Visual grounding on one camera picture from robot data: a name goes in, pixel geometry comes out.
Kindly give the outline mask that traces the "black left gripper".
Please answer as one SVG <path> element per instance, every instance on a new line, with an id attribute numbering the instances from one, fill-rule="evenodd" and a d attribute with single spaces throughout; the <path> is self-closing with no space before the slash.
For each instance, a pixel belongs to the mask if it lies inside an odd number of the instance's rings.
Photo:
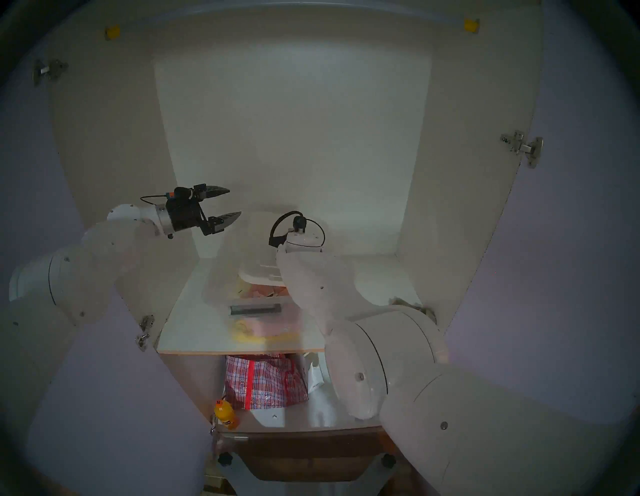
<path id="1" fill-rule="evenodd" d="M 231 190 L 216 185 L 194 185 L 192 188 L 176 187 L 168 192 L 168 215 L 174 232 L 200 228 L 203 234 L 219 234 L 229 228 L 242 215 L 241 211 L 206 218 L 200 203 L 230 193 Z"/>

